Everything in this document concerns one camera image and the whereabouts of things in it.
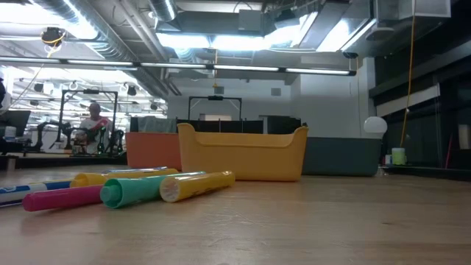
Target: marker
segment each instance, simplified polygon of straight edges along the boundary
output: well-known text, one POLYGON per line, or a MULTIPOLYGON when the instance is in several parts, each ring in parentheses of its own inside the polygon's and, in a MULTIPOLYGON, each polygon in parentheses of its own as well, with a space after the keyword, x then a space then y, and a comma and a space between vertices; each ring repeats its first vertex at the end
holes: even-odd
POLYGON ((45 180, 45 181, 40 181, 40 182, 33 182, 33 183, 30 183, 31 184, 40 184, 40 183, 56 183, 56 182, 65 182, 65 181, 69 181, 71 182, 72 180, 74 180, 73 178, 71 179, 62 179, 62 180, 45 180))
POLYGON ((205 172, 171 174, 138 179, 110 179, 100 192, 103 203, 109 208, 120 208, 137 202, 160 199, 159 187, 166 177, 192 177, 205 172))
POLYGON ((0 188, 0 206, 20 203, 27 194, 35 191, 48 191, 59 188, 68 188, 70 181, 54 182, 54 183, 38 183, 31 185, 17 185, 11 187, 0 188))
POLYGON ((73 208, 102 202, 100 190, 102 186, 81 188, 63 188, 55 191, 36 191, 27 194, 23 199, 26 211, 41 211, 55 208, 73 208))
POLYGON ((168 167, 166 167, 166 166, 159 166, 159 167, 150 168, 150 169, 113 169, 113 170, 105 170, 105 171, 102 172, 102 174, 158 171, 158 170, 167 169, 167 168, 168 167))
POLYGON ((105 184, 107 180, 112 178, 139 178, 177 173, 178 171, 176 169, 160 169, 145 172, 116 172, 109 174, 80 173, 74 178, 74 180, 72 180, 71 188, 102 185, 105 184))
POLYGON ((234 184, 236 176, 232 172, 201 174, 191 177, 166 177, 160 183, 160 195, 166 202, 204 194, 234 184))

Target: yellow marker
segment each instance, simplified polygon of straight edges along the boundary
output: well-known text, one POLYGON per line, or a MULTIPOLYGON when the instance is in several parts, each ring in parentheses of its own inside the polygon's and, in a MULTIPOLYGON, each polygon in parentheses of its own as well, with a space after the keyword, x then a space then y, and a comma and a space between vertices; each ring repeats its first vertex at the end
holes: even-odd
POLYGON ((166 177, 160 183, 160 195, 166 202, 176 202, 212 191, 229 187, 236 181, 232 172, 201 174, 189 177, 166 177))
POLYGON ((94 185, 103 185, 105 182, 112 178, 139 178, 139 177, 151 177, 161 176, 166 174, 176 174, 176 169, 161 169, 155 171, 145 172, 113 172, 108 174, 98 173, 79 173, 74 180, 71 182, 71 188, 86 187, 94 185))

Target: fluorescent light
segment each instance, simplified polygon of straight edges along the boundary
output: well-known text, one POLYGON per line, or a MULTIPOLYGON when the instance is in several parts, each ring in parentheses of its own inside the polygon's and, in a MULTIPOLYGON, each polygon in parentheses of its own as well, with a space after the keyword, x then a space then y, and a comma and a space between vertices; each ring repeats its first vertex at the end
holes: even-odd
POLYGON ((68 60, 72 64, 92 66, 132 66, 131 62, 110 62, 105 60, 68 60))
POLYGON ((209 48, 208 38, 204 35, 181 35, 157 33, 162 46, 177 49, 209 48))
POLYGON ((308 30, 311 28, 312 24, 316 20, 318 14, 318 12, 312 12, 311 14, 304 15, 300 18, 300 24, 302 24, 302 26, 298 34, 293 38, 293 41, 291 42, 291 47, 299 46, 302 39, 306 36, 306 33, 308 33, 308 30))
POLYGON ((0 56, 1 62, 9 63, 60 63, 58 59, 0 56))
MULTIPOLYGON (((60 110, 44 110, 44 109, 34 109, 34 108, 26 108, 26 107, 20 107, 20 108, 10 108, 10 110, 31 110, 33 113, 49 113, 49 114, 60 114, 60 110)), ((63 115, 74 115, 74 114, 90 114, 86 110, 64 110, 63 115)), ((133 115, 133 116, 151 116, 151 115, 162 115, 161 111, 156 110, 155 112, 151 113, 145 113, 145 112, 139 112, 139 113, 131 113, 131 112, 116 112, 116 116, 121 116, 125 117, 126 115, 133 115)), ((104 117, 113 117, 113 111, 110 112, 104 112, 102 111, 100 113, 101 116, 104 117)))
POLYGON ((206 69, 206 65, 192 63, 142 63, 145 67, 206 69))
POLYGON ((348 41, 350 28, 346 20, 341 19, 337 25, 327 34, 317 52, 337 52, 348 41))
POLYGON ((345 51, 346 49, 350 48, 357 40, 361 38, 371 27, 373 27, 376 24, 376 18, 371 20, 359 33, 357 33, 353 38, 351 38, 342 48, 342 51, 345 51))
POLYGON ((270 48, 263 37, 219 35, 214 39, 213 48, 222 51, 260 51, 270 48))
POLYGON ((350 71, 344 71, 344 70, 326 70, 326 69, 287 68, 287 69, 286 69, 286 73, 349 75, 349 74, 350 74, 350 71))
POLYGON ((245 71, 278 71, 278 67, 263 66, 222 66, 215 65, 216 70, 245 70, 245 71))

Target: green marker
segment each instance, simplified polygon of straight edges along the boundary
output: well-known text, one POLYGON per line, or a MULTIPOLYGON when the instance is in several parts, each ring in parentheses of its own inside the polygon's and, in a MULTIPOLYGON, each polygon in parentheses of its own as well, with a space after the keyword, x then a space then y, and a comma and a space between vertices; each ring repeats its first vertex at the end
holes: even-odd
POLYGON ((160 199, 159 187, 166 177, 185 177, 206 172, 190 172, 170 174, 154 177, 142 177, 138 179, 116 178, 109 179, 100 191, 100 199, 109 208, 121 208, 136 202, 151 199, 160 199))

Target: orange bin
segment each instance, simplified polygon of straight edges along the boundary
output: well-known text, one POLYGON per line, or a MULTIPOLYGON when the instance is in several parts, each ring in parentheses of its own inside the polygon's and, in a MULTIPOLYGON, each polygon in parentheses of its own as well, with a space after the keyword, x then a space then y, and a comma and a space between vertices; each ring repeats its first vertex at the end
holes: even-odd
POLYGON ((232 171, 236 180, 297 181, 308 128, 289 135, 195 132, 178 124, 184 172, 232 171))
POLYGON ((158 132, 127 132, 127 164, 139 169, 168 166, 182 170, 178 134, 158 132))

